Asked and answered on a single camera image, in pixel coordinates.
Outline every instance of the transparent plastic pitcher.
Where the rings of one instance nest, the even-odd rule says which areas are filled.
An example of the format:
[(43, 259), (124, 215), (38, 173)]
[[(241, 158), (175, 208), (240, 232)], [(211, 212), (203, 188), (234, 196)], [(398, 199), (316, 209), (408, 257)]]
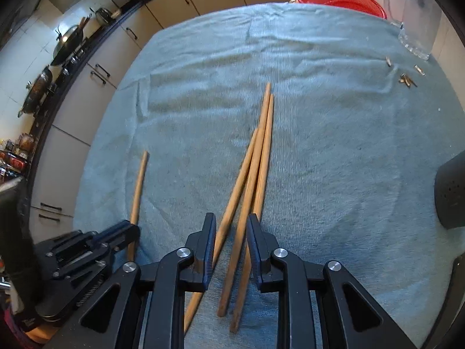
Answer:
[(441, 21), (441, 8), (434, 0), (405, 0), (402, 22), (391, 12), (391, 0), (384, 0), (389, 19), (400, 28), (399, 41), (411, 53), (428, 60)]

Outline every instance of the pot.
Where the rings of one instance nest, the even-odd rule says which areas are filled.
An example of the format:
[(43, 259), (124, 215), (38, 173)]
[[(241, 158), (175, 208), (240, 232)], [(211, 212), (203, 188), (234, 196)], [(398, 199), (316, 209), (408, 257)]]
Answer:
[(89, 22), (92, 14), (88, 17), (82, 18), (79, 25), (74, 25), (68, 29), (64, 35), (60, 33), (60, 30), (56, 30), (58, 33), (58, 43), (53, 51), (53, 60), (50, 65), (61, 65), (68, 57), (78, 48), (84, 39), (84, 27)]
[(52, 83), (52, 72), (48, 66), (42, 70), (42, 73), (35, 79), (34, 84), (29, 81), (26, 88), (29, 93), (24, 100), (23, 107), (18, 111), (18, 118), (23, 114), (34, 114), (39, 106), (40, 100)]
[(106, 26), (113, 22), (112, 12), (110, 12), (108, 9), (99, 8), (95, 11), (94, 9), (90, 8), (90, 10), (95, 14), (95, 18), (97, 19), (97, 22), (100, 26)]

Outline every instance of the chopstick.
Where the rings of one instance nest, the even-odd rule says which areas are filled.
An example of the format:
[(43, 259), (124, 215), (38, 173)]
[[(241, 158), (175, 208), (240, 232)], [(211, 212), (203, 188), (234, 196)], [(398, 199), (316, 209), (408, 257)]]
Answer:
[[(216, 262), (218, 260), (219, 254), (223, 248), (226, 237), (229, 232), (229, 227), (231, 226), (232, 218), (236, 211), (237, 205), (239, 204), (239, 199), (242, 194), (242, 189), (244, 186), (244, 181), (246, 180), (247, 174), (250, 168), (250, 162), (252, 161), (253, 149), (255, 147), (255, 140), (257, 138), (257, 129), (253, 132), (252, 139), (250, 140), (249, 147), (247, 148), (246, 156), (242, 162), (242, 166), (239, 170), (239, 175), (237, 176), (236, 183), (231, 192), (231, 197), (226, 206), (225, 213), (223, 214), (223, 219), (219, 225), (218, 232), (216, 234), (215, 248), (213, 249), (213, 264), (212, 267), (215, 269)], [(193, 293), (192, 298), (187, 306), (187, 310), (184, 315), (184, 334), (186, 334), (189, 329), (192, 319), (194, 318), (195, 313), (197, 312), (198, 305), (202, 300), (203, 293)]]
[(253, 149), (252, 162), (249, 170), (249, 182), (247, 182), (246, 190), (244, 192), (244, 199), (242, 201), (242, 208), (240, 211), (239, 222), (234, 237), (234, 244), (231, 251), (231, 258), (229, 259), (226, 277), (221, 292), (217, 315), (223, 317), (229, 304), (231, 290), (234, 282), (234, 274), (239, 261), (240, 252), (242, 250), (242, 242), (244, 241), (244, 234), (246, 232), (247, 217), (250, 213), (250, 206), (253, 199), (253, 192), (255, 191), (255, 182), (260, 166), (260, 157), (263, 148), (264, 132), (267, 124), (268, 106), (270, 103), (271, 83), (267, 83), (263, 96), (263, 104), (260, 113), (259, 125), (257, 129), (257, 139)]
[[(145, 170), (147, 167), (148, 152), (144, 151), (139, 166), (139, 174), (137, 175), (136, 187), (134, 189), (133, 208), (131, 211), (131, 224), (137, 224), (139, 220), (140, 197), (142, 195), (142, 185), (144, 184)], [(134, 261), (134, 243), (127, 246), (127, 260)]]
[[(257, 181), (257, 189), (255, 192), (255, 201), (253, 203), (252, 212), (257, 214), (257, 218), (260, 221), (261, 213), (263, 209), (264, 192), (267, 186), (268, 177), (268, 163), (270, 160), (271, 152), (271, 133), (273, 131), (273, 107), (274, 107), (274, 95), (270, 96), (270, 105), (268, 107), (267, 126), (264, 132), (264, 143), (261, 154), (259, 179)], [(239, 329), (240, 318), (242, 316), (242, 309), (244, 308), (244, 302), (246, 301), (247, 287), (249, 285), (250, 271), (252, 269), (252, 263), (250, 260), (249, 246), (246, 245), (246, 255), (244, 258), (244, 265), (242, 267), (242, 275), (239, 283), (239, 291), (234, 306), (232, 315), (231, 325), (229, 331), (237, 333)]]

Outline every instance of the silver bolt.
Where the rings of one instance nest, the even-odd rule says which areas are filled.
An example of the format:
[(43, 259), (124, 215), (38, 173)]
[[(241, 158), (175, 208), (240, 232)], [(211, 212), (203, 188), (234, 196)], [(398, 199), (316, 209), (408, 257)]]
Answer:
[(189, 248), (179, 248), (177, 251), (176, 251), (176, 254), (178, 255), (178, 257), (187, 257), (191, 254), (191, 250)]
[(332, 270), (333, 272), (338, 272), (339, 270), (341, 270), (342, 265), (337, 261), (329, 261), (328, 268), (329, 270)]
[(137, 264), (132, 261), (127, 262), (126, 264), (123, 265), (123, 270), (127, 273), (133, 272), (136, 269), (137, 269)]
[(287, 254), (288, 254), (287, 251), (285, 249), (283, 249), (283, 248), (275, 249), (273, 253), (274, 253), (274, 255), (276, 257), (279, 257), (279, 258), (283, 258), (283, 257), (287, 256)]

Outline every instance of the blue tablecloth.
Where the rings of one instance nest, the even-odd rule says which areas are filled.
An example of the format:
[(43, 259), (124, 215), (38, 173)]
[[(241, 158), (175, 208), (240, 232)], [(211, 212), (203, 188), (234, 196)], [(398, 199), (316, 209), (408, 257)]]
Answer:
[[(271, 81), (262, 227), (304, 260), (341, 261), (419, 346), (465, 251), (464, 230), (443, 229), (433, 200), (438, 166), (465, 148), (465, 116), (437, 62), (402, 48), (397, 30), (351, 10), (267, 4), (157, 33), (92, 143), (75, 227), (129, 217), (145, 149), (140, 263), (182, 246), (206, 212), (220, 221)], [(398, 82), (403, 72), (418, 88)], [(216, 316), (234, 231), (186, 348), (275, 347), (276, 295), (249, 287), (238, 334), (228, 331), (231, 307)], [(230, 306), (236, 292), (237, 283)]]

